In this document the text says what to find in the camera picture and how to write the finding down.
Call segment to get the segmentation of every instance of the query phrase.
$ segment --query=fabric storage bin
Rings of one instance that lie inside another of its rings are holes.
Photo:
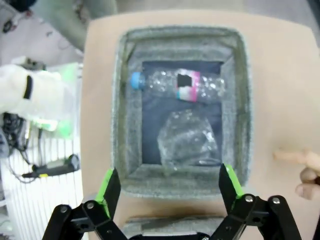
[[[143,63],[221,63],[226,81],[221,101],[221,161],[245,185],[252,157],[251,74],[245,41],[235,29],[211,26],[151,26],[132,29],[119,40],[113,78],[112,164],[122,190],[136,197],[213,199],[220,195],[217,166],[186,166],[166,176],[161,164],[143,160],[143,92],[130,86]]]

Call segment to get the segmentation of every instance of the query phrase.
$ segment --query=gray floor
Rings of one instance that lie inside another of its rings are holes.
[[[320,28],[307,0],[118,0],[118,9],[120,13],[166,9],[222,9],[271,16],[310,27],[320,46]],[[10,15],[9,11],[0,9],[0,26]],[[0,33],[0,65],[19,56],[28,56],[49,66],[82,60],[58,32],[36,17],[22,19],[13,32]]]

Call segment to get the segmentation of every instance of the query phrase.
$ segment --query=blue bottle cap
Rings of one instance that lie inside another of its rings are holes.
[[[140,72],[132,73],[130,83],[133,89],[143,89],[143,86],[141,86],[140,84],[140,76],[141,76]]]

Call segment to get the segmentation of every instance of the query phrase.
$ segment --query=bottle label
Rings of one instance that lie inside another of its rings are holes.
[[[200,81],[200,72],[179,69],[176,79],[177,98],[189,102],[197,101],[197,87]]]

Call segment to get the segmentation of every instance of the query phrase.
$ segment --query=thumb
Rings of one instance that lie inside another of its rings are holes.
[[[320,200],[320,186],[314,183],[302,183],[298,185],[295,193],[307,200]]]

